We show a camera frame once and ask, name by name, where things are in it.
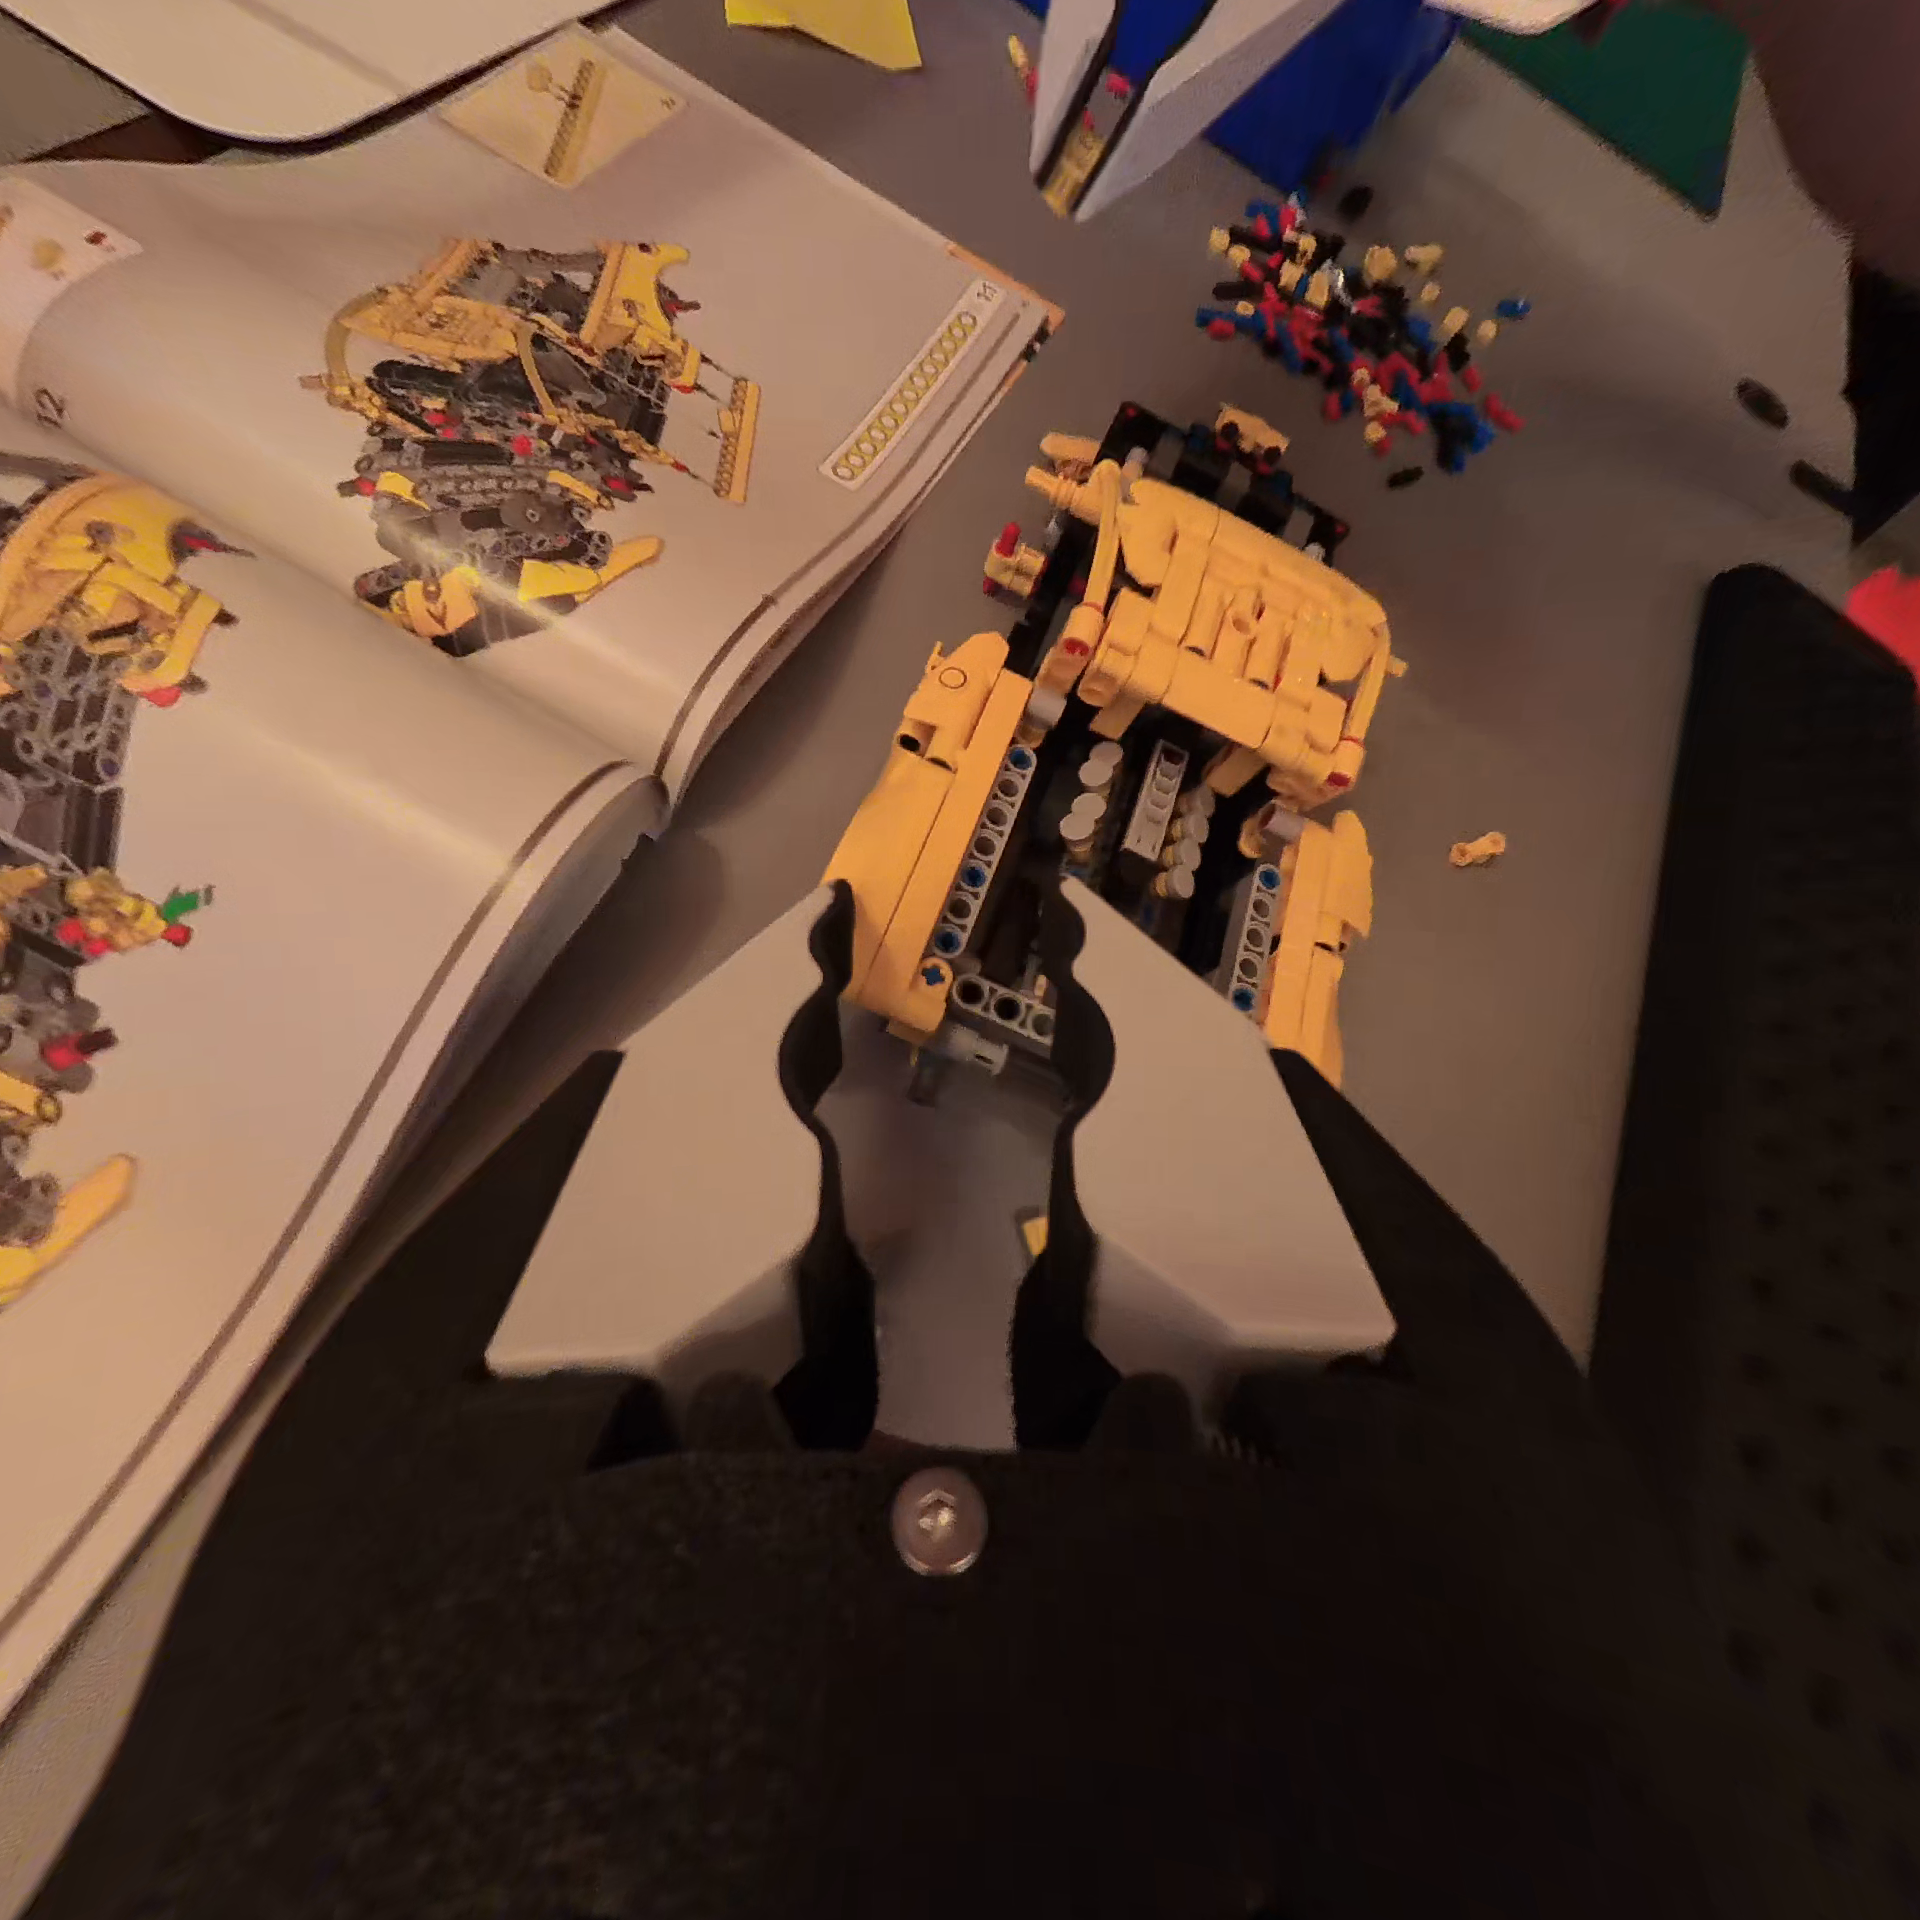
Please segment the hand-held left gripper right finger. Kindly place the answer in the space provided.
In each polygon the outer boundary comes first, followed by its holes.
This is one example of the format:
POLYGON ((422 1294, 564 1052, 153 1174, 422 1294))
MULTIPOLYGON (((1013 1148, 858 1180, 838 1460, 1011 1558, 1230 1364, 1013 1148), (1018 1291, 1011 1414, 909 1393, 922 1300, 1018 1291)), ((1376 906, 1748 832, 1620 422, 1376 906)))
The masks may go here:
POLYGON ((1043 955, 1064 1114, 1013 1378, 1382 1354, 1393 1309, 1248 1018, 1081 881, 1046 904, 1043 955))

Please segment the yellow paper scrap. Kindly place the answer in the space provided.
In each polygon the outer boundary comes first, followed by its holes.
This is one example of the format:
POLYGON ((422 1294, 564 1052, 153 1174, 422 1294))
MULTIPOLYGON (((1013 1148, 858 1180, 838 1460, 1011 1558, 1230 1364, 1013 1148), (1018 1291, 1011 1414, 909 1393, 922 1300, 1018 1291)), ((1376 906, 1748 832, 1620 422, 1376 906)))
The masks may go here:
POLYGON ((888 73, 922 68, 908 2, 725 2, 726 25, 798 32, 888 73))

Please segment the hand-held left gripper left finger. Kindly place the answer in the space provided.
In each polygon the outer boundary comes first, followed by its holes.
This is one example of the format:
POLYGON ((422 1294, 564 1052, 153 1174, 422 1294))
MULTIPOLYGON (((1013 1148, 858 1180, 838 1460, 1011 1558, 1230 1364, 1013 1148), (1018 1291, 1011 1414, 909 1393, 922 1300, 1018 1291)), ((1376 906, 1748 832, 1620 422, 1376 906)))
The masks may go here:
POLYGON ((828 881, 635 1030, 488 1344, 496 1378, 875 1378, 820 1104, 856 900, 828 881))

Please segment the white wooden book stand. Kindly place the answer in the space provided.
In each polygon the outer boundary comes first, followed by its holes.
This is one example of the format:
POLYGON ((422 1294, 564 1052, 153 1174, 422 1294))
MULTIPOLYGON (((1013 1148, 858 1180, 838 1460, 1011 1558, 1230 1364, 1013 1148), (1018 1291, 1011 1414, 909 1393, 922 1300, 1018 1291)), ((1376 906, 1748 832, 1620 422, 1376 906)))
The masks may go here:
POLYGON ((193 128, 355 128, 605 14, 601 2, 4 2, 4 21, 193 128))

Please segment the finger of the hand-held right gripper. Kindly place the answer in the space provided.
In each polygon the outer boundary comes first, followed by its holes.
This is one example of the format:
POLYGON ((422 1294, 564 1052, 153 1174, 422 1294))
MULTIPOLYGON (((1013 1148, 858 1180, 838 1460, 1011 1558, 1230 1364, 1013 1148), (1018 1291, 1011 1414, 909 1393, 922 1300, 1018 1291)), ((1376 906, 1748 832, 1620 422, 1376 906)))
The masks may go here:
POLYGON ((1029 176, 1044 185, 1084 125, 1084 109, 1114 61, 1122 2, 1046 2, 1032 100, 1029 176))
POLYGON ((1158 173, 1312 34, 1338 2, 1209 2, 1148 66, 1069 204, 1085 225, 1158 173))

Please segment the small green box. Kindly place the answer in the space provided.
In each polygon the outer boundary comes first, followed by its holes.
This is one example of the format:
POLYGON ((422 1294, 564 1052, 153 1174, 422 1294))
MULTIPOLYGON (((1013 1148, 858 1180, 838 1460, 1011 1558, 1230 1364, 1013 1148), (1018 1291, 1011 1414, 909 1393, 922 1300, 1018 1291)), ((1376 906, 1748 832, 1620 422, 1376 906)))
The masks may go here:
POLYGON ((1508 76, 1696 216, 1721 212, 1748 41, 1706 5, 1593 5, 1544 34, 1467 22, 1461 34, 1508 76))

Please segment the blue plastic bin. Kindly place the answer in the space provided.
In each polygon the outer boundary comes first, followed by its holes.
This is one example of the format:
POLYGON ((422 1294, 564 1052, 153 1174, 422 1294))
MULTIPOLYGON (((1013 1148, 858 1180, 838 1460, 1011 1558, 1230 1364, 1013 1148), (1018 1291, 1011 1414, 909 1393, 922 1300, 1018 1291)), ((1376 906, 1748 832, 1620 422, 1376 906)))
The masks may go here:
MULTIPOLYGON (((1122 2, 1106 73, 1118 72, 1136 88, 1201 8, 1122 2)), ((1456 29, 1456 14, 1438 5, 1338 5, 1195 142, 1217 145, 1261 180, 1302 185, 1324 160, 1358 148, 1386 112, 1406 104, 1456 29)))

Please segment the pile of mixed brick pins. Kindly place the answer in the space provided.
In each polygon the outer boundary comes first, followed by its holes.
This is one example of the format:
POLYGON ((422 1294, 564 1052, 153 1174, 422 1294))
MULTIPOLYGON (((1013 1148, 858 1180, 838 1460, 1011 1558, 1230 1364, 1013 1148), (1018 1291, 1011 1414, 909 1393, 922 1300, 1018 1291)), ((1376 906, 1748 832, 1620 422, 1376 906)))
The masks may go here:
POLYGON ((1214 342, 1246 342, 1316 393, 1406 489, 1427 473, 1461 476, 1528 421, 1488 361, 1531 301, 1453 305, 1443 244, 1358 244, 1365 197, 1321 225, 1301 194, 1250 200, 1206 234, 1211 289, 1194 323, 1214 342))

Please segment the bright red plastic object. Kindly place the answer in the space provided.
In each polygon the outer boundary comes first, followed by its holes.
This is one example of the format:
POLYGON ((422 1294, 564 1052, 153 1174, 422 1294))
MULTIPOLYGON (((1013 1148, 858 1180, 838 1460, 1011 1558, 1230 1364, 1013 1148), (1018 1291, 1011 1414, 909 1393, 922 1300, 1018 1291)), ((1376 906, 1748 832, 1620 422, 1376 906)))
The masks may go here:
POLYGON ((1915 572, 1878 566, 1848 593, 1848 618, 1860 633, 1920 676, 1920 580, 1915 572))

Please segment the instruction booklet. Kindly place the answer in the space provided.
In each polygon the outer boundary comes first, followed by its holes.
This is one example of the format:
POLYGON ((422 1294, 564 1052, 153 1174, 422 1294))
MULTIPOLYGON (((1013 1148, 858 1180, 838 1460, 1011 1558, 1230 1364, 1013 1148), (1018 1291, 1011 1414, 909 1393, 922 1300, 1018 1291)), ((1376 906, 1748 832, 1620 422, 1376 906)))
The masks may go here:
POLYGON ((4 172, 4 1717, 1060 317, 622 32, 4 172))

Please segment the grey desk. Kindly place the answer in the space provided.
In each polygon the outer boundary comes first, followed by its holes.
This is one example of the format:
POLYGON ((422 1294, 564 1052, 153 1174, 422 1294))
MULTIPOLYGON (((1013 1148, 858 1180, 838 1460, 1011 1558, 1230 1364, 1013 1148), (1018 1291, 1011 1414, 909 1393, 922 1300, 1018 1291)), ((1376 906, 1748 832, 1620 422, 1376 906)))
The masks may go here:
POLYGON ((1448 246, 1465 297, 1528 297, 1490 354, 1528 428, 1467 476, 1388 494, 1301 389, 1190 325, 1204 232, 1258 182, 1189 152, 1085 229, 1025 173, 1014 5, 918 8, 925 68, 884 78, 718 5, 619 25, 939 234, 1064 305, 1065 325, 898 541, 824 618, 637 852, 517 1021, 414 1146, 330 1312, 589 1050, 612 1045, 794 906, 874 776, 934 641, 987 625, 978 557, 1046 428, 1121 400, 1236 400, 1283 422, 1307 489, 1353 521, 1358 577, 1409 659, 1360 785, 1381 906, 1342 998, 1348 1088, 1589 1347, 1641 1008, 1696 598, 1765 561, 1849 582, 1841 520, 1787 482, 1841 472, 1841 243, 1760 85, 1702 225, 1474 49, 1365 153, 1386 236, 1448 246), (1785 433, 1737 402, 1754 378, 1785 433), (1453 841, 1507 852, 1453 870, 1453 841))

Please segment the yellow black brick car model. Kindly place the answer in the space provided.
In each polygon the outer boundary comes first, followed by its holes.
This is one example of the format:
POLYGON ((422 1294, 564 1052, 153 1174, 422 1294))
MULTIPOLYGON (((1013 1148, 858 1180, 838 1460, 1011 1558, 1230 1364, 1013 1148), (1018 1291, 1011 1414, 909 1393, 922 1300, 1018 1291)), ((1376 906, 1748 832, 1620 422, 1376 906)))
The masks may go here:
POLYGON ((1044 538, 1011 524, 982 561, 1014 626, 928 653, 825 868, 853 897, 846 1004, 989 1072, 1046 1061, 1043 916, 1077 881, 1342 1081, 1376 908, 1353 789, 1403 661, 1285 452, 1233 408, 1044 436, 1044 538))

